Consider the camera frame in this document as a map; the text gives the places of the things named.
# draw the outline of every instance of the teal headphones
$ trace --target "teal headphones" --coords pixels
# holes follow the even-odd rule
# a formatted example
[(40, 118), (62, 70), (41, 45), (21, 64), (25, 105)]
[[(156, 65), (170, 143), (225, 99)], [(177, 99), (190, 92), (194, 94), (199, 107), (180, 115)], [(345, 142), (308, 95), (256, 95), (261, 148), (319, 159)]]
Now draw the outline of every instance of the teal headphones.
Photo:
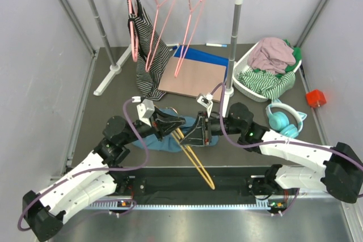
[[(282, 112), (272, 113), (271, 108), (280, 108), (291, 113), (296, 119), (298, 127), (294, 124), (290, 124), (286, 114)], [(291, 138), (298, 137), (299, 133), (302, 131), (303, 121), (307, 117), (307, 114), (296, 111), (293, 107), (282, 103), (279, 99), (272, 100), (271, 104), (266, 107), (266, 114), (271, 129), (279, 131), (280, 134)]]

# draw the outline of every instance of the white marker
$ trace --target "white marker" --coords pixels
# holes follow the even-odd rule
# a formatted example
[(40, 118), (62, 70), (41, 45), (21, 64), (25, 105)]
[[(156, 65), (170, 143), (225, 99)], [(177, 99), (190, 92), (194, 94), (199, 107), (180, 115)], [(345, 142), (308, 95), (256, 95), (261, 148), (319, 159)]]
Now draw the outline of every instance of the white marker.
[(218, 48), (226, 48), (227, 45), (221, 45), (221, 44), (210, 44), (210, 43), (206, 43), (206, 46), (216, 46)]

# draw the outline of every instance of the gray floor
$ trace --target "gray floor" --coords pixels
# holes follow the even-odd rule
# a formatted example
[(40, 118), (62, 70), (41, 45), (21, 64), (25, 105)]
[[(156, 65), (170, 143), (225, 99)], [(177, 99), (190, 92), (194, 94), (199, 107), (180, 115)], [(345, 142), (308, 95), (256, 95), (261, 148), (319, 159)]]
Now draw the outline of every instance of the gray floor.
[(283, 217), (274, 218), (265, 211), (240, 210), (133, 211), (120, 219), (90, 217), (93, 213), (71, 218), (53, 242), (353, 242), (335, 199), (298, 199)]
[[(236, 59), (240, 59), (246, 51), (252, 47), (252, 44), (238, 45)], [(193, 46), (193, 48), (203, 50), (205, 52), (215, 54), (222, 57), (228, 57), (228, 48), (212, 48), (203, 45)], [(125, 48), (113, 48), (115, 57), (119, 58)], [(101, 48), (95, 65), (94, 76), (89, 90), (85, 112), (79, 132), (77, 146), (73, 157), (73, 165), (80, 163), (87, 154), (102, 139), (102, 131), (107, 120), (114, 115), (123, 116), (122, 106), (126, 99), (132, 96), (140, 95), (135, 81), (136, 64), (131, 60), (127, 60), (123, 66), (121, 74), (116, 76), (112, 83), (108, 86), (102, 96), (94, 96), (92, 93), (99, 83), (107, 75), (109, 71), (109, 61), (104, 48)], [(297, 73), (297, 80), (293, 89), (284, 93), (280, 99), (294, 107), (296, 110), (308, 114), (304, 121), (304, 128), (298, 139), (311, 143), (320, 143), (319, 134), (311, 115), (311, 109), (306, 103), (305, 90), (302, 79)], [(239, 91), (235, 90), (235, 94), (231, 99), (231, 103), (240, 101), (249, 107), (254, 113), (254, 121), (261, 125), (268, 125), (268, 119), (265, 114), (265, 107), (268, 103), (257, 103), (245, 97)], [(167, 94), (161, 101), (155, 103), (159, 107), (174, 107), (179, 113), (187, 116), (195, 116), (197, 111), (201, 110), (199, 104), (191, 97), (185, 97), (174, 94)], [(215, 103), (214, 110), (217, 110), (219, 104)], [(136, 119), (136, 106), (129, 107), (132, 118)], [(237, 135), (232, 135), (232, 139), (237, 140)], [(130, 155), (125, 159), (124, 166), (139, 165), (144, 161), (144, 151), (133, 145), (128, 145), (131, 150)], [(261, 156), (258, 154), (244, 151), (240, 148), (233, 147), (228, 144), (224, 137), (216, 146), (194, 148), (196, 154), (204, 165), (271, 165), (271, 164), (291, 164), (279, 158)], [(149, 166), (190, 166), (191, 162), (180, 153), (169, 153), (165, 151), (151, 151)]]

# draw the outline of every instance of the mauve garment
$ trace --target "mauve garment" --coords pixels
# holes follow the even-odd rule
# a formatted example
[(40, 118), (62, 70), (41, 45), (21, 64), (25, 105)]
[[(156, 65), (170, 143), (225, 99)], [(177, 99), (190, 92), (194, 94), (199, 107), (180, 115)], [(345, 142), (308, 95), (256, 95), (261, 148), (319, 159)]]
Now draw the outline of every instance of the mauve garment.
[(285, 74), (286, 67), (296, 62), (293, 51), (279, 38), (263, 38), (250, 53), (247, 63), (253, 69), (269, 71), (273, 75)]

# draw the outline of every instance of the beige board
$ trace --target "beige board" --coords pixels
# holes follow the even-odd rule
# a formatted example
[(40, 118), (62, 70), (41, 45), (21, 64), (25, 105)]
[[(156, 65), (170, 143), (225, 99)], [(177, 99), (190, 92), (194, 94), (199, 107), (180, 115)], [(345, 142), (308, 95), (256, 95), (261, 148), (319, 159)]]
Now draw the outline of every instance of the beige board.
[[(159, 90), (184, 96), (197, 97), (206, 95), (221, 83), (226, 67), (212, 63), (184, 59), (177, 77), (174, 77), (179, 57), (171, 57), (159, 84)], [(222, 88), (213, 95), (214, 101), (220, 101)]]

